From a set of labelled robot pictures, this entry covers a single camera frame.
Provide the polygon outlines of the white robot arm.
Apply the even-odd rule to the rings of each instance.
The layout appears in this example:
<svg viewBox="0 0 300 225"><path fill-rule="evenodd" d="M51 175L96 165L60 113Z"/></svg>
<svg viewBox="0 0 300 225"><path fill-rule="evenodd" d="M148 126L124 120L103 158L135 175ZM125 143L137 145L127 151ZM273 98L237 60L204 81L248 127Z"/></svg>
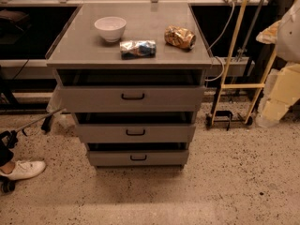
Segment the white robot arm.
<svg viewBox="0 0 300 225"><path fill-rule="evenodd" d="M256 40L275 44L276 56L287 62L280 71L271 70L258 108L256 124L270 128L300 99L300 0L279 21L261 31Z"/></svg>

